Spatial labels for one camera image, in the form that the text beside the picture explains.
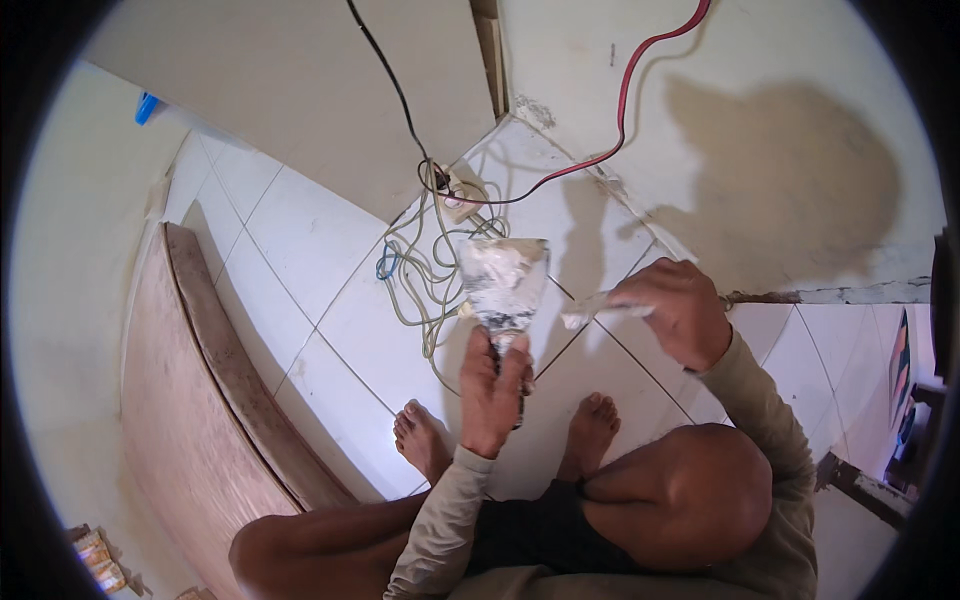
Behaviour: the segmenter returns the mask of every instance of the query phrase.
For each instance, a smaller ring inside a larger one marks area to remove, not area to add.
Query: red cable
[[[537,181],[537,183],[533,187],[531,187],[526,194],[519,196],[517,198],[511,198],[510,200],[496,200],[496,201],[475,201],[475,200],[467,200],[465,198],[457,198],[457,200],[460,200],[469,204],[512,204],[512,203],[523,200],[530,194],[533,194],[538,187],[540,187],[541,185],[544,185],[550,180],[554,180],[557,177],[562,177],[569,173],[573,173],[574,171],[579,171],[581,169],[586,169],[587,167],[592,167],[593,165],[599,164],[604,160],[607,160],[611,156],[615,155],[620,150],[620,148],[623,147],[623,142],[627,139],[627,134],[624,131],[624,125],[623,125],[623,121],[627,113],[627,92],[630,89],[630,79],[634,76],[634,69],[636,68],[637,62],[640,60],[640,57],[643,55],[644,52],[647,51],[647,48],[654,45],[654,43],[662,39],[669,39],[671,37],[682,36],[686,32],[690,31],[691,29],[699,25],[700,21],[704,20],[704,16],[707,15],[707,10],[709,9],[709,7],[710,7],[710,0],[700,0],[700,4],[697,5],[697,11],[693,14],[693,16],[690,17],[689,21],[687,21],[686,23],[684,23],[683,25],[681,25],[680,27],[678,27],[677,29],[673,30],[668,34],[660,34],[659,36],[653,36],[648,38],[642,44],[637,46],[636,50],[634,50],[633,55],[630,56],[630,61],[627,62],[627,68],[623,73],[623,82],[621,82],[620,84],[620,99],[617,102],[617,106],[616,106],[616,127],[620,131],[620,139],[617,140],[616,145],[613,146],[609,151],[598,156],[597,158],[592,158],[585,162],[581,162],[579,164],[566,167],[565,169],[561,169],[556,173],[551,173],[550,175],[546,176],[542,180]]]

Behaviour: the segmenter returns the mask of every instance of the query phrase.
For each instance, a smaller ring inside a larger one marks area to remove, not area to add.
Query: black shorts
[[[580,486],[554,479],[537,500],[484,502],[466,576],[530,564],[558,575],[650,573],[590,526],[581,499]]]

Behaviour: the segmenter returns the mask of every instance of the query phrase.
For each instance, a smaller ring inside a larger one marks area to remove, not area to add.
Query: hand
[[[697,372],[717,364],[733,339],[713,281],[689,260],[657,259],[620,281],[607,304],[652,306],[654,312],[645,320],[663,351]]]
[[[478,325],[470,332],[467,357],[460,369],[460,444],[467,450],[494,459],[506,443],[519,414],[520,382],[533,374],[529,350],[530,338],[518,336],[503,357],[497,376],[497,355],[487,329]]]

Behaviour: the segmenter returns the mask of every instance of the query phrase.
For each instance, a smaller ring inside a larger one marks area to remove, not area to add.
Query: bare foot
[[[581,400],[566,435],[566,452],[557,469],[557,479],[589,478],[600,468],[600,461],[619,430],[620,419],[612,398],[594,392]]]
[[[414,402],[407,402],[403,412],[396,415],[394,435],[396,449],[403,458],[423,473],[431,487],[437,485],[453,461],[426,411]]]

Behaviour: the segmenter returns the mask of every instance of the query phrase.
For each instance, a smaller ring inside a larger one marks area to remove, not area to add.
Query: blue wire
[[[396,269],[396,262],[400,259],[400,255],[394,252],[392,257],[394,259],[393,264],[390,265],[390,271],[384,273],[383,268],[387,265],[387,260],[390,256],[387,256],[387,250],[390,250],[390,246],[386,243],[383,244],[383,255],[380,256],[380,259],[376,261],[376,278],[380,281],[386,281],[393,274]]]

